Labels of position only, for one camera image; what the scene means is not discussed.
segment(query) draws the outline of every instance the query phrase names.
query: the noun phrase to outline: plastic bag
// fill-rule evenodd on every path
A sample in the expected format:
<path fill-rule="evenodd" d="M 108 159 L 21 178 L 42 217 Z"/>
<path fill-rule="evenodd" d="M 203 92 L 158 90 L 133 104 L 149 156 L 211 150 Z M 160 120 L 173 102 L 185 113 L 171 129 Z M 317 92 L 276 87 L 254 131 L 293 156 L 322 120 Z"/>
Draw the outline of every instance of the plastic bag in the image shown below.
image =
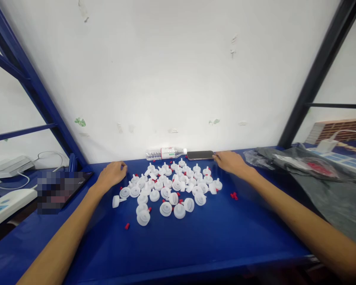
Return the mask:
<path fill-rule="evenodd" d="M 247 150 L 243 152 L 246 162 L 264 169 L 275 170 L 269 159 L 259 155 L 253 150 Z"/>

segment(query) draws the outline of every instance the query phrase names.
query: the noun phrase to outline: bottle label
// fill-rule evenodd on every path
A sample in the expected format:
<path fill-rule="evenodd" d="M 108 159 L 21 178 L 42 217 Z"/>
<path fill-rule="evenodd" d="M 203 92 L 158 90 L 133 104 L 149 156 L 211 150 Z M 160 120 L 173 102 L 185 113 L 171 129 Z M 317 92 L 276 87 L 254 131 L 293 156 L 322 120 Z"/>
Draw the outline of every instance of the bottle label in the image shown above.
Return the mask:
<path fill-rule="evenodd" d="M 161 148 L 161 158 L 162 159 L 173 158 L 174 156 L 175 156 L 175 148 L 174 147 Z"/>

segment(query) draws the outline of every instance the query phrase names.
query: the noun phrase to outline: blue metal shelf frame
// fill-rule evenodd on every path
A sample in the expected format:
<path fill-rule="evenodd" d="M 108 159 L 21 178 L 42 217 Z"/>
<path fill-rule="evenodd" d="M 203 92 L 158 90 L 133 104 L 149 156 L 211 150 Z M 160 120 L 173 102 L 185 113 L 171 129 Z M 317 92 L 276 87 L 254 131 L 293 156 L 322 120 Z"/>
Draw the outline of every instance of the blue metal shelf frame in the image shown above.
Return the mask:
<path fill-rule="evenodd" d="M 46 125 L 0 134 L 0 140 L 20 135 L 50 129 L 67 156 L 74 154 L 81 169 L 87 165 L 84 155 L 80 151 L 57 108 L 53 104 L 48 92 L 6 21 L 0 10 L 0 67 L 18 79 L 33 104 L 40 112 Z"/>

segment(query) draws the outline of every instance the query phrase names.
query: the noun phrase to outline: hand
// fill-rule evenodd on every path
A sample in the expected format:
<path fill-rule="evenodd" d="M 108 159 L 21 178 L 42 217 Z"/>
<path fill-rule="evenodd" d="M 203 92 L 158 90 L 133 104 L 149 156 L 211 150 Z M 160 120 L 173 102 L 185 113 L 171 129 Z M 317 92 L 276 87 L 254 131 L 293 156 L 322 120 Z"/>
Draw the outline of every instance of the hand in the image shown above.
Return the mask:
<path fill-rule="evenodd" d="M 217 152 L 212 156 L 219 167 L 227 172 L 233 173 L 242 179 L 249 175 L 257 173 L 257 171 L 248 166 L 242 159 L 240 154 L 232 151 Z"/>
<path fill-rule="evenodd" d="M 108 164 L 100 173 L 99 178 L 94 185 L 95 192 L 104 195 L 112 186 L 124 179 L 127 170 L 128 166 L 123 161 L 116 161 Z"/>

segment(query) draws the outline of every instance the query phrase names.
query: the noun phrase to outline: water bottle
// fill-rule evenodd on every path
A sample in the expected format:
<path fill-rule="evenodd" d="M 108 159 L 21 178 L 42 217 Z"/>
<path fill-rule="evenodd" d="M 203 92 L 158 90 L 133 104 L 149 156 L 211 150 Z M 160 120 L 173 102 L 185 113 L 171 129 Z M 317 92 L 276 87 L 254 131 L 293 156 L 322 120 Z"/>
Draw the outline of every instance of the water bottle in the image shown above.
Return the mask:
<path fill-rule="evenodd" d="M 146 151 L 146 160 L 173 159 L 186 155 L 186 148 L 168 147 Z"/>

